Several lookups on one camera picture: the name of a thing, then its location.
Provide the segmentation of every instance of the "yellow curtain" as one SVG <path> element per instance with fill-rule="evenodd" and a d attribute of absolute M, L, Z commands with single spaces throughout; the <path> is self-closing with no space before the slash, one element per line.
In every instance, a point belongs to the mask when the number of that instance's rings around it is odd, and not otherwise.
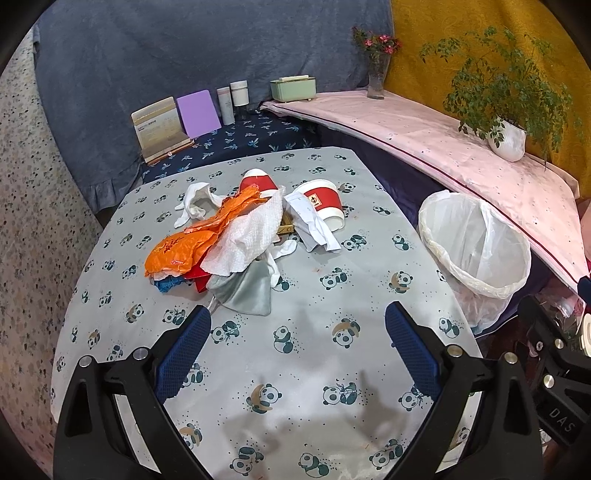
<path fill-rule="evenodd" d="M 459 64 L 434 56 L 424 64 L 418 51 L 425 42 L 482 32 L 489 25 L 508 27 L 516 37 L 529 33 L 549 41 L 554 51 L 539 64 L 551 82 L 569 87 L 573 110 L 583 121 L 581 142 L 572 124 L 566 130 L 552 163 L 578 179 L 583 197 L 591 196 L 591 71 L 577 47 L 540 0 L 392 0 L 394 32 L 402 49 L 394 56 L 385 87 L 390 91 L 444 112 L 443 99 Z"/>

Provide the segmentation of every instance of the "white paper cup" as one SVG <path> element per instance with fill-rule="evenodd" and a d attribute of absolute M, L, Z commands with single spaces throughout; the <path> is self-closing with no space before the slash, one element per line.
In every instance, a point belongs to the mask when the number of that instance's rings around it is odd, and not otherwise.
<path fill-rule="evenodd" d="M 339 192 L 330 180 L 316 179 L 307 181 L 295 189 L 308 197 L 320 218 L 331 232 L 345 226 L 345 214 L 340 202 Z"/>
<path fill-rule="evenodd" d="M 241 192 L 250 185 L 257 185 L 263 198 L 270 197 L 277 191 L 275 182 L 260 168 L 253 168 L 244 174 L 244 178 L 240 182 L 239 191 Z"/>

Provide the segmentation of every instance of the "purple notebook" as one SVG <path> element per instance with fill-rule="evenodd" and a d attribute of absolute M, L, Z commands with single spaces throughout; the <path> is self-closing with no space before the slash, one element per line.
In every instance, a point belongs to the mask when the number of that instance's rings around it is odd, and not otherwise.
<path fill-rule="evenodd" d="M 197 138 L 221 127 L 208 90 L 177 98 L 177 105 L 189 138 Z"/>

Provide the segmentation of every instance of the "white plastic bag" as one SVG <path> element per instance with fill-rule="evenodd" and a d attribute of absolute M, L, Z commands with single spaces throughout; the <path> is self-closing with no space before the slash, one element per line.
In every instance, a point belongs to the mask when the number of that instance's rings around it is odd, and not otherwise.
<path fill-rule="evenodd" d="M 525 235 L 486 201 L 448 190 L 425 199 L 418 230 L 472 331 L 495 323 L 530 274 Z"/>

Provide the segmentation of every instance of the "panda print tablecloth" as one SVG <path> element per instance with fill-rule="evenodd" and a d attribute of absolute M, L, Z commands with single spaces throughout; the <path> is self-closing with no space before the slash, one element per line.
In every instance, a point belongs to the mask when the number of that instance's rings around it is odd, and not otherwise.
<path fill-rule="evenodd" d="M 175 231 L 187 186 L 235 190 L 262 168 L 287 191 L 306 180 L 339 186 L 346 225 L 338 252 L 302 243 L 278 260 L 282 278 L 267 317 L 218 307 L 212 334 L 179 394 L 165 408 L 212 477 L 254 480 L 380 479 L 404 453 L 431 400 L 416 389 L 384 326 L 400 301 L 444 343 L 479 355 L 465 318 L 435 262 L 399 208 L 350 150 L 325 147 L 230 160 L 176 174 L 130 192 L 95 246 L 70 301 L 53 366 L 51 409 L 83 355 L 98 361 L 152 346 L 210 294 L 182 284 L 160 293 L 144 277 L 151 248 Z M 457 438 L 471 427 L 469 399 Z M 125 402 L 131 443 L 154 467 Z M 461 447 L 446 460 L 452 464 Z"/>

